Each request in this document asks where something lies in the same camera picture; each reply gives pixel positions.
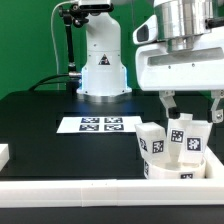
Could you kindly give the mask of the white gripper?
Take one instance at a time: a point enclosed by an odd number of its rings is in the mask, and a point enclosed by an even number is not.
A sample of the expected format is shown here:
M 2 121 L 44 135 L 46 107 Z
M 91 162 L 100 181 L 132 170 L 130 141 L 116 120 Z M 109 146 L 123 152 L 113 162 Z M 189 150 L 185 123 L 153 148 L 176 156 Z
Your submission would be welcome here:
M 224 110 L 219 107 L 224 100 L 224 90 L 221 90 L 224 89 L 224 47 L 167 53 L 164 44 L 151 44 L 138 48 L 135 61 L 140 88 L 160 91 L 167 118 L 180 117 L 174 91 L 212 90 L 208 120 L 212 123 L 224 120 Z

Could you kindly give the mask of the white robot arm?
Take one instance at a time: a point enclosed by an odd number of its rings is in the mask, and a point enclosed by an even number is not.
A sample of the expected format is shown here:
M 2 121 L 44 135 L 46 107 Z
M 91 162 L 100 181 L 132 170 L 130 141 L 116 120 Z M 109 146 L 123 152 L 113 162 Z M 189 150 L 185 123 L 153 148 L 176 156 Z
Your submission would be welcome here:
M 87 62 L 80 93 L 93 98 L 128 92 L 120 59 L 120 26 L 109 15 L 113 0 L 80 0 L 87 14 Z M 209 91 L 212 123 L 223 120 L 224 23 L 214 17 L 213 0 L 153 0 L 154 14 L 133 32 L 137 83 L 157 91 L 169 118 L 178 116 L 177 91 Z

